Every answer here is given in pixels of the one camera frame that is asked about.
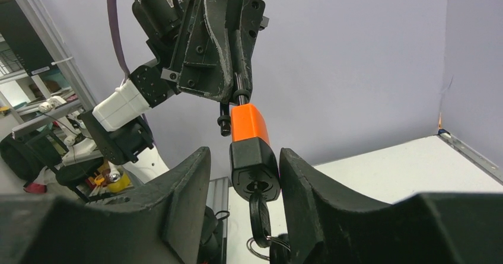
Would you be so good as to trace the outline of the black backpack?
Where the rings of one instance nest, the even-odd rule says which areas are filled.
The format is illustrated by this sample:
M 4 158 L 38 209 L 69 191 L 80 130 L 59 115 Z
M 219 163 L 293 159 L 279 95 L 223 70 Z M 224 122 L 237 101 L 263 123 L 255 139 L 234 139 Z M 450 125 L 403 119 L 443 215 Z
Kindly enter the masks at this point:
M 9 133 L 1 141 L 1 157 L 14 174 L 23 181 L 34 181 L 44 167 L 44 163 L 35 156 L 35 152 L 50 160 L 54 154 L 58 154 L 49 140 L 37 139 L 38 136 L 40 136 L 39 133 L 31 132 L 20 139 L 15 139 Z

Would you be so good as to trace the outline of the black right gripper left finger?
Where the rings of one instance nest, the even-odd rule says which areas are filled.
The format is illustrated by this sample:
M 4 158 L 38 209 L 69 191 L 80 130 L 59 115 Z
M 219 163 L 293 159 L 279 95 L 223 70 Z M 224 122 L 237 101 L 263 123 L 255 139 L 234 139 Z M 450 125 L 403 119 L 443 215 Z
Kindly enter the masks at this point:
M 2 263 L 196 263 L 211 170 L 200 147 L 156 179 L 102 203 L 1 196 Z

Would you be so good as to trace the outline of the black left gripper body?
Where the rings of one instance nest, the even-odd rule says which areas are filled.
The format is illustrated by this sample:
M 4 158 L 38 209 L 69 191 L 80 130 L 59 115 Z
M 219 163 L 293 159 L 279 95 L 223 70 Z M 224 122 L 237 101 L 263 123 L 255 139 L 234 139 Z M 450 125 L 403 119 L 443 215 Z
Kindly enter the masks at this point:
M 188 0 L 170 67 L 177 88 L 191 94 L 253 91 L 252 56 L 269 20 L 263 0 Z

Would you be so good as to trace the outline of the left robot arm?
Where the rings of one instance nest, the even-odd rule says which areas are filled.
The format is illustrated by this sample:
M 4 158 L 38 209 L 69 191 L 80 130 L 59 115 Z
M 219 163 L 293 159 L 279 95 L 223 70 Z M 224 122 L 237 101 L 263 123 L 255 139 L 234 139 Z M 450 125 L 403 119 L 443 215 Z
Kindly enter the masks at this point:
M 221 134 L 237 137 L 230 106 L 251 98 L 254 46 L 269 22 L 265 7 L 263 0 L 133 1 L 154 59 L 81 116 L 111 168 L 140 184 L 168 172 L 142 116 L 180 93 L 218 102 Z

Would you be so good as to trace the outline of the metal shelf rack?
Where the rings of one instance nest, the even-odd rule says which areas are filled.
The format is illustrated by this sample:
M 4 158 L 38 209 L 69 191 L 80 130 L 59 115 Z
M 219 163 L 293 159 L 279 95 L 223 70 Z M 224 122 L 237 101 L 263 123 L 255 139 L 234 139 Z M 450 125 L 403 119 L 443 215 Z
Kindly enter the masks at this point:
M 35 132 L 40 134 L 37 139 L 49 140 L 58 154 L 54 154 L 51 160 L 36 152 L 35 156 L 44 163 L 45 172 L 52 172 L 60 185 L 86 202 L 116 196 L 129 189 L 131 185 L 119 193 L 111 193 L 104 187 L 105 178 L 101 173 L 108 163 L 79 118 L 83 112 L 80 101 L 75 99 L 76 106 L 70 108 L 64 97 L 51 91 L 54 81 L 43 79 L 44 75 L 60 73 L 61 69 L 52 60 L 17 0 L 1 0 L 1 34 L 42 95 L 32 109 L 40 113 L 43 130 L 30 126 L 13 131 L 12 136 L 20 139 Z

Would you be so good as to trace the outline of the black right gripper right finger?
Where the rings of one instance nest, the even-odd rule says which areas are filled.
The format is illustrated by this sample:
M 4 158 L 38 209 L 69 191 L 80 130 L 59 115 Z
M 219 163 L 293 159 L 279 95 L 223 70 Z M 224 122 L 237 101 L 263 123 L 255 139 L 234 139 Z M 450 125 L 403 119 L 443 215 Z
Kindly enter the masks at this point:
M 292 263 L 502 262 L 498 193 L 418 193 L 388 204 L 289 148 L 279 170 Z

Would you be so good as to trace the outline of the yellow tape roll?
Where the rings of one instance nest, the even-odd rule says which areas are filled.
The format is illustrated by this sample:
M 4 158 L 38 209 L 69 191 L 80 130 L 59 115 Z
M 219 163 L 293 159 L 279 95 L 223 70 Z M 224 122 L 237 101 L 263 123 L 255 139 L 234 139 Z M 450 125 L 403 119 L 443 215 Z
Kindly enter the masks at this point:
M 113 181 L 110 175 L 106 175 L 103 183 L 104 187 L 111 193 L 119 193 L 131 185 L 131 181 L 126 173 L 123 173 L 117 180 Z

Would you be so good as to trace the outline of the orange black padlock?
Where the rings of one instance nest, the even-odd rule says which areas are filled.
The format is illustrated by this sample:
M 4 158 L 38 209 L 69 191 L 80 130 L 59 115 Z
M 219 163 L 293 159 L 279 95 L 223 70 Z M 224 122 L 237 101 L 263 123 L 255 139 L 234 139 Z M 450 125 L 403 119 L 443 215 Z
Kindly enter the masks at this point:
M 251 92 L 245 88 L 242 75 L 234 74 L 234 107 L 220 104 L 217 124 L 222 136 L 230 136 L 231 183 L 245 200 L 260 192 L 266 202 L 278 199 L 281 186 L 268 130 L 261 112 L 251 104 Z

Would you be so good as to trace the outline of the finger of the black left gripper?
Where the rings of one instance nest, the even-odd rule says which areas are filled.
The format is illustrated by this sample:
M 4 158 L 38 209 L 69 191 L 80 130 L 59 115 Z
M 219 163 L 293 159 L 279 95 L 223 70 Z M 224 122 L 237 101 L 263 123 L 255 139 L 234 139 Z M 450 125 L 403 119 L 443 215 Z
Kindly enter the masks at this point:
M 228 35 L 230 0 L 177 0 L 183 16 L 177 89 L 219 103 L 233 101 Z
M 253 91 L 252 56 L 266 4 L 263 0 L 230 0 L 230 49 L 232 73 L 242 88 Z

